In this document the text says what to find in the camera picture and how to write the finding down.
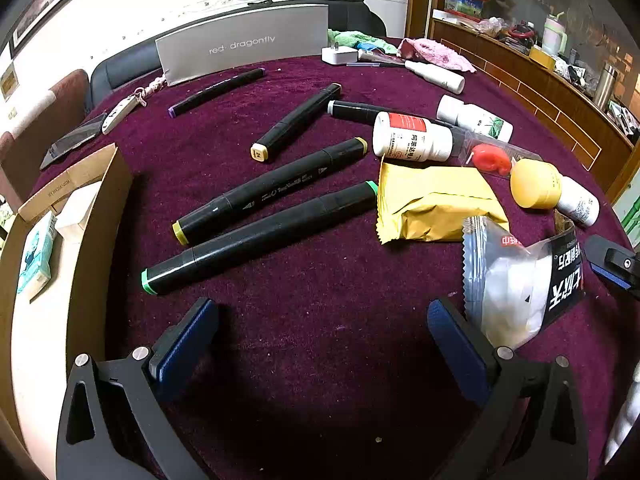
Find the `black leather sofa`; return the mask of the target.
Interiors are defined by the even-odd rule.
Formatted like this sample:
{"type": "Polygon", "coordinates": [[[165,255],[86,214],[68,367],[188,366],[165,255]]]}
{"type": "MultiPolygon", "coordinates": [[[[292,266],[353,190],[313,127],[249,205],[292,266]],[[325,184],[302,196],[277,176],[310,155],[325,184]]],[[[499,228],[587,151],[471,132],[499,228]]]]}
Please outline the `black leather sofa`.
{"type": "MultiPolygon", "coordinates": [[[[382,18],[372,12],[364,0],[262,0],[249,2],[242,8],[199,18],[186,23],[186,26],[200,24],[210,18],[223,18],[224,16],[239,14],[250,9],[262,10],[288,6],[289,4],[324,4],[329,8],[329,28],[339,32],[359,30],[373,37],[385,38],[387,36],[386,26],[382,18]]],[[[155,40],[170,32],[176,32],[180,28],[181,26],[178,26],[166,30],[166,32],[161,32],[99,63],[91,74],[90,86],[86,92],[86,112],[91,112],[98,104],[124,84],[158,70],[160,68],[160,57],[157,54],[155,40]]]]}

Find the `green cloth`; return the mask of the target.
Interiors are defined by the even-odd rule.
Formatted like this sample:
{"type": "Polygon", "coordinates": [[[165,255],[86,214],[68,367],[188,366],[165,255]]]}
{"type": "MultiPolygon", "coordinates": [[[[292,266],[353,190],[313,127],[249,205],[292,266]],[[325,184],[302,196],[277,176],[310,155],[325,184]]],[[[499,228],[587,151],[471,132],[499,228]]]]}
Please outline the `green cloth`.
{"type": "Polygon", "coordinates": [[[379,50],[388,55],[398,55],[398,47],[381,38],[369,36],[364,32],[358,32],[358,30],[339,32],[338,30],[329,28],[328,41],[330,46],[350,47],[367,51],[379,50]]]}

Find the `white bottle green label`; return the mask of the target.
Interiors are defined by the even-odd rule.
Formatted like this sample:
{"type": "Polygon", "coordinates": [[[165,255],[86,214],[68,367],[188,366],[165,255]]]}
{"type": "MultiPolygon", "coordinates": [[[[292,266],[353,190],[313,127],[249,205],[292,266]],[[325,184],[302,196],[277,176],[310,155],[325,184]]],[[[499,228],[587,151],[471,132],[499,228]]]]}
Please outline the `white bottle green label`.
{"type": "Polygon", "coordinates": [[[436,118],[472,133],[490,136],[509,143],[513,133],[510,122],[484,110],[475,104],[468,104],[452,96],[443,96],[436,110],[436,118]]]}

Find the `white plain bottle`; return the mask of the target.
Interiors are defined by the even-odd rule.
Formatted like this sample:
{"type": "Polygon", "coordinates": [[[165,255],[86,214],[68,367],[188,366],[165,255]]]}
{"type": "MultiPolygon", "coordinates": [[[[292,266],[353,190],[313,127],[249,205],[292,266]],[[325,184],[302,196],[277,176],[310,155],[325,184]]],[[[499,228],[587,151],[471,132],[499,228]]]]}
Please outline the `white plain bottle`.
{"type": "Polygon", "coordinates": [[[450,72],[450,70],[445,70],[444,68],[434,64],[409,60],[405,60],[404,65],[407,70],[410,70],[410,72],[413,72],[431,84],[436,84],[436,86],[447,89],[454,94],[461,94],[464,89],[464,77],[454,72],[450,72]]]}

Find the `black phone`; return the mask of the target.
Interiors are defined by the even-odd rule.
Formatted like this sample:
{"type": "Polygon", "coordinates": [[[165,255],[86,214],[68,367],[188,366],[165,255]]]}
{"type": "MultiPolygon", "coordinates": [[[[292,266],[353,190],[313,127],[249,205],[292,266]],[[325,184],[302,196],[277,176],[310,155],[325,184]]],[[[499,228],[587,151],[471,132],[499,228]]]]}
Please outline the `black phone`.
{"type": "Polygon", "coordinates": [[[44,154],[39,169],[45,170],[58,160],[66,157],[71,151],[80,148],[97,136],[100,136],[106,116],[106,113],[99,114],[99,116],[88,120],[88,122],[78,126],[55,141],[50,148],[47,149],[46,154],[44,154]]]}

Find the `white box in tray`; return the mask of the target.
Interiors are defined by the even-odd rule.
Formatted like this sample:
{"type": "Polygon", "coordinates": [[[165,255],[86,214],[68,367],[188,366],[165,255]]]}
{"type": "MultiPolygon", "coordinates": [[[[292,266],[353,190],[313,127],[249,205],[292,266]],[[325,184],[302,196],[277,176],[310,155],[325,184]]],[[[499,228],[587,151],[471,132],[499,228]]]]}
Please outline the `white box in tray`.
{"type": "Polygon", "coordinates": [[[62,211],[56,216],[55,229],[64,240],[84,234],[91,209],[102,182],[96,181],[78,188],[68,198],[62,211]]]}

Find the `white charger adapter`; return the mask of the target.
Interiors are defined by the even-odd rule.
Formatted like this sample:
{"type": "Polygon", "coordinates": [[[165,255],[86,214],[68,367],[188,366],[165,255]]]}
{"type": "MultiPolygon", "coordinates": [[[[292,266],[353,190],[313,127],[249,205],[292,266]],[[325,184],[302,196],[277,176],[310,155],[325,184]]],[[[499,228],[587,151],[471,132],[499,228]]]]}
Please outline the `white charger adapter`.
{"type": "Polygon", "coordinates": [[[332,66],[342,66],[358,62],[358,50],[352,47],[338,46],[321,49],[321,61],[332,66]]]}

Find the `black marker green caps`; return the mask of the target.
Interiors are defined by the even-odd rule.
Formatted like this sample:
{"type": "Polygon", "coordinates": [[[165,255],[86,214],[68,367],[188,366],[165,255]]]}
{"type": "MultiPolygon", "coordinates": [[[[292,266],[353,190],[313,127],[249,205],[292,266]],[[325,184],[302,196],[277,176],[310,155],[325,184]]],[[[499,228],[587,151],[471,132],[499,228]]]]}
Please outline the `black marker green caps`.
{"type": "Polygon", "coordinates": [[[369,211],[378,185],[367,180],[324,194],[195,245],[141,273],[145,292],[163,296],[291,245],[369,211]]]}

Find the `thin purple marker pen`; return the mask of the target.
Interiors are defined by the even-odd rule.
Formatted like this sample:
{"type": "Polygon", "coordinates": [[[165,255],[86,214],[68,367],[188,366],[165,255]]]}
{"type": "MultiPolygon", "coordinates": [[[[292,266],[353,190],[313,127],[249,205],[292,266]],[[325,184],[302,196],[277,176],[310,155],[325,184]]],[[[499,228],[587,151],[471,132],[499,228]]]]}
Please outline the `thin purple marker pen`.
{"type": "Polygon", "coordinates": [[[224,96],[232,90],[258,81],[258,79],[265,76],[265,74],[266,70],[259,67],[254,68],[254,70],[247,70],[242,74],[232,76],[228,79],[218,81],[216,84],[211,84],[206,88],[198,90],[192,94],[192,96],[188,96],[182,101],[168,107],[168,115],[170,118],[177,118],[180,115],[190,112],[190,110],[194,110],[194,108],[218,98],[218,96],[224,96]]]}

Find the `clear box red object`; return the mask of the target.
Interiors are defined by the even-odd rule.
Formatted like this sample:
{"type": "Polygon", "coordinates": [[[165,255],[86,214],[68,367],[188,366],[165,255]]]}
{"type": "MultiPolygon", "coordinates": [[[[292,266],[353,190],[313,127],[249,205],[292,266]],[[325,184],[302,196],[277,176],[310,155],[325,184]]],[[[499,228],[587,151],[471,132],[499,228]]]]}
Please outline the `clear box red object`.
{"type": "Polygon", "coordinates": [[[510,177],[511,170],[522,159],[542,161],[537,153],[490,136],[467,136],[459,154],[462,166],[503,178],[510,177]]]}

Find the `black marker beige cap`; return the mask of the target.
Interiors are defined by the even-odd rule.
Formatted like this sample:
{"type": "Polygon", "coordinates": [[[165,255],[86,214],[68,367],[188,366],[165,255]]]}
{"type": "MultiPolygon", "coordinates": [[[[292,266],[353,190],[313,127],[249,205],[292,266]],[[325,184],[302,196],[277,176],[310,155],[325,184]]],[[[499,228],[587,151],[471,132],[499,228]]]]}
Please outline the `black marker beige cap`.
{"type": "Polygon", "coordinates": [[[269,162],[297,139],[328,107],[341,96],[342,85],[332,82],[314,96],[295,107],[276,122],[250,147],[250,157],[256,162],[269,162]]]}

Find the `pink cloth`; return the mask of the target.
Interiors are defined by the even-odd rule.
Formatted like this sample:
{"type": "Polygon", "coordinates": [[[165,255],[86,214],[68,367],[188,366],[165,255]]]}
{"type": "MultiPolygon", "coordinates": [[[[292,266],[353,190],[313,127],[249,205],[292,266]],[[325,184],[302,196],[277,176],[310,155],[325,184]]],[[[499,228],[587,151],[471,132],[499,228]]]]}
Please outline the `pink cloth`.
{"type": "Polygon", "coordinates": [[[404,38],[401,40],[398,52],[405,60],[431,63],[445,70],[476,72],[476,68],[467,58],[435,40],[404,38]]]}

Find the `cardboard tray box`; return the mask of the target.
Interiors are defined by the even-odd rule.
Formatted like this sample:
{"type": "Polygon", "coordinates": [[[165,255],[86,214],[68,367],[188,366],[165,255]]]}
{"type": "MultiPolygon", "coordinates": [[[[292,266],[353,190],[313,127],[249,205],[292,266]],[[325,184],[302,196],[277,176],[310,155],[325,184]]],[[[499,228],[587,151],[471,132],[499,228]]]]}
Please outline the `cardboard tray box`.
{"type": "Polygon", "coordinates": [[[132,182],[122,151],[100,148],[66,169],[18,211],[1,251],[1,444],[29,479],[55,476],[67,376],[79,353],[104,356],[108,276],[132,182]],[[52,278],[33,300],[17,296],[26,237],[74,191],[99,185],[85,229],[53,245],[52,278]]]}

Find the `teal tissue pack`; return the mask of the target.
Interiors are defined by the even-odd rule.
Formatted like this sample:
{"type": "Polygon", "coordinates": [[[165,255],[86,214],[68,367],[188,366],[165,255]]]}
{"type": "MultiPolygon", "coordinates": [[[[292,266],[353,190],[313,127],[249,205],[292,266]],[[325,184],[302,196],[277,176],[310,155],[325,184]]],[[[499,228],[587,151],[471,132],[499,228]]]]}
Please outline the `teal tissue pack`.
{"type": "Polygon", "coordinates": [[[37,296],[50,281],[55,222],[55,215],[48,211],[27,234],[17,282],[17,293],[27,301],[37,296]]]}

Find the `wooden brick-pattern counter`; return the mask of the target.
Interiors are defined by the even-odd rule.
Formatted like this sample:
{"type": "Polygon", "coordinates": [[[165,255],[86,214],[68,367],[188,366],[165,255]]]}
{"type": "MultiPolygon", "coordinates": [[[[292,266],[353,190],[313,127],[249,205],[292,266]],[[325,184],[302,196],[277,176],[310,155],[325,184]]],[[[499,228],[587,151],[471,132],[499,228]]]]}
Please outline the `wooden brick-pattern counter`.
{"type": "Polygon", "coordinates": [[[590,99],[498,40],[437,18],[431,20],[431,32],[533,112],[591,172],[610,202],[622,196],[632,144],[590,99]]]}

